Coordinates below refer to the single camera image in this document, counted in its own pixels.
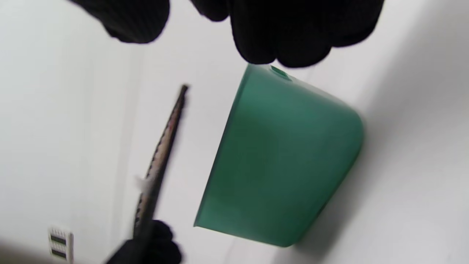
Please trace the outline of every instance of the white surface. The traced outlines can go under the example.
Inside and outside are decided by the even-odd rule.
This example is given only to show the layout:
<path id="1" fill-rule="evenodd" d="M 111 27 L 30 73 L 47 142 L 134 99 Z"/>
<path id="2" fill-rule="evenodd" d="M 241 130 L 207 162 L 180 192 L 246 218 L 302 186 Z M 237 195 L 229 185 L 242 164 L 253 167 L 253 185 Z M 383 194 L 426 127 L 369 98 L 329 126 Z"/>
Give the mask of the white surface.
<path id="1" fill-rule="evenodd" d="M 100 263 L 141 48 L 65 0 L 0 0 L 0 32 L 0 245 L 48 257 L 64 226 Z"/>

